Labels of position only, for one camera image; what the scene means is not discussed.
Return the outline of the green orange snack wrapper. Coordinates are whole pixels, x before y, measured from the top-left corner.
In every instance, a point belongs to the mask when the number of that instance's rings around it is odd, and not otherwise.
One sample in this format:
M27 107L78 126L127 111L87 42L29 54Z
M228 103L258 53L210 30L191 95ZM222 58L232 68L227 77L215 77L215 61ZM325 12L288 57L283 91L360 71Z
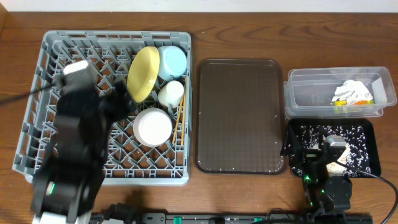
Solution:
M332 106L373 105L373 104L374 100L360 100L360 101L350 101L350 102L347 102L347 100L336 100L331 102Z

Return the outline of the light blue bowl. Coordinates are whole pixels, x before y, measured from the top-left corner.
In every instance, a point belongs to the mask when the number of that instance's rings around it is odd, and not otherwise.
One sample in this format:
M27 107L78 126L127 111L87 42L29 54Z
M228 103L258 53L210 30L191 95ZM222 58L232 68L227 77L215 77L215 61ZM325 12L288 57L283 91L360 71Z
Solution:
M158 48L160 65L158 76L171 81L180 78L187 70L187 56L176 46L162 46Z

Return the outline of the white cup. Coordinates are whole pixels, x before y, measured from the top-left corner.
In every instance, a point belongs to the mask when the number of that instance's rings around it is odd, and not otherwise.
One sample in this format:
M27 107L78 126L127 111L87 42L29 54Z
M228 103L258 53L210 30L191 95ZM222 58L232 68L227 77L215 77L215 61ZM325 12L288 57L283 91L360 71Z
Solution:
M179 81L170 81L159 91L159 103L166 108L176 108L183 98L184 91L184 86Z

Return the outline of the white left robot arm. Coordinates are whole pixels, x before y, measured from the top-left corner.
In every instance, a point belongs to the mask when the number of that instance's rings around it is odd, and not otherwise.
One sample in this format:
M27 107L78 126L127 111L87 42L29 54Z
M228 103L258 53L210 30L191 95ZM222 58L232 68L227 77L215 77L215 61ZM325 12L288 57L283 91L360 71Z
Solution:
M104 181L111 128L135 108L124 77L104 96L93 81L71 87L57 102L57 135L32 182L34 223L89 222Z

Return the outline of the white napkin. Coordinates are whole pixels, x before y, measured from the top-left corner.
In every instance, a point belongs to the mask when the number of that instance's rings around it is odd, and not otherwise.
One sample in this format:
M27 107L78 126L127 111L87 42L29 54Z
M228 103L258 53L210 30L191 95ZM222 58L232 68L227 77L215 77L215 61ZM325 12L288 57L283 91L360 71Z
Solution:
M347 100L360 101L360 100L374 100L370 91L366 88L361 81L347 80L335 90L335 95L332 101Z

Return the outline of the pink small plate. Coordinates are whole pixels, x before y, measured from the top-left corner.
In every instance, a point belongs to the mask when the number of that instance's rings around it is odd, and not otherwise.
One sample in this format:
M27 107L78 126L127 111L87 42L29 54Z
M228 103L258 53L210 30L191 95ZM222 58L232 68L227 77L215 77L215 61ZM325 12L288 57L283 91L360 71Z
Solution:
M160 146L171 136L172 121L163 110L148 108L134 119L133 131L135 138L144 146Z

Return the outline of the wooden chopstick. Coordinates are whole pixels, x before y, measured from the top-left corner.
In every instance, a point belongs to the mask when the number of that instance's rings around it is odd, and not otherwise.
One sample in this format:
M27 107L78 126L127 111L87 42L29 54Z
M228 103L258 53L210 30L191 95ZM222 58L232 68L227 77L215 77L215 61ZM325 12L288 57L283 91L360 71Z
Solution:
M174 129L174 135L173 135L173 139L172 139L172 144L175 144L176 142L176 138L177 138L177 130L178 130L178 124L179 124L179 120L180 120L180 115L182 112L182 107L183 107L183 102L185 101L185 96L182 98L180 104L179 104L179 108L178 108L178 114L177 114L177 121L175 123L175 129Z
M182 116L182 135L181 135L181 146L184 146L185 142L185 113L186 113L186 95L183 97L183 116Z

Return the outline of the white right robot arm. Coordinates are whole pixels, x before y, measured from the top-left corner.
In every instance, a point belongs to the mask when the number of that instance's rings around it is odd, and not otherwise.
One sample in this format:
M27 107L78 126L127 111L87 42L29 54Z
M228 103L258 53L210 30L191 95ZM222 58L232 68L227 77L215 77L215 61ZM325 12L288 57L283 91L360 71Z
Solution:
M288 125L286 144L281 156L289 158L290 167L302 170L302 183L311 208L305 212L309 222L338 217L351 208L352 182L344 176L329 176L327 165L342 156L346 141L341 136L318 133L318 149L306 148L291 125Z

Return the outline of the yellow plate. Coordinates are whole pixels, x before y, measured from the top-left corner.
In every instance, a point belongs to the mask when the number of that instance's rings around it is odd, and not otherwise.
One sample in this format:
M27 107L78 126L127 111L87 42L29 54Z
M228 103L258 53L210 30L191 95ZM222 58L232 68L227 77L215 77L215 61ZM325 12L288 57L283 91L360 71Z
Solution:
M132 61L127 76L127 90L136 103L151 93L158 77L160 55L156 47L144 47Z

